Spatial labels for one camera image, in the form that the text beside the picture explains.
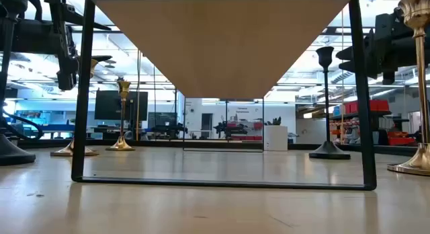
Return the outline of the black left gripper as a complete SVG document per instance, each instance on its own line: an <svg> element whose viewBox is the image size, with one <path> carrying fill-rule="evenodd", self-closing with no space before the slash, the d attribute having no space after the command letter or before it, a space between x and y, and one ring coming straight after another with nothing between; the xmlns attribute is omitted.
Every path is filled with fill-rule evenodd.
<svg viewBox="0 0 430 234"><path fill-rule="evenodd" d="M60 90L72 90L77 84L79 71L79 59L75 43L73 42L73 30L67 22L82 26L85 18L75 11L75 7L67 4L67 0L44 0L50 6L51 20L54 33L58 36L59 50L56 53L60 71L56 74ZM94 28L111 30L111 28L94 23ZM112 56L93 56L96 62L108 61Z"/></svg>

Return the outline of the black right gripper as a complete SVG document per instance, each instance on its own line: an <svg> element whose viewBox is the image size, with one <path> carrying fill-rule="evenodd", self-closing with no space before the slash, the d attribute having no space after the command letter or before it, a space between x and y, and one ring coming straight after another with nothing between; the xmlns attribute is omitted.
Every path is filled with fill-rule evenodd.
<svg viewBox="0 0 430 234"><path fill-rule="evenodd" d="M395 81L395 71L392 66L384 66L385 58L390 50L392 42L393 24L396 21L395 13L383 13L376 16L375 29L370 30L365 37L365 68L368 77L376 79L382 74L382 84L392 85ZM350 46L336 54L340 60L353 59L353 47ZM355 72L353 61L339 64L339 68L351 73Z"/></svg>

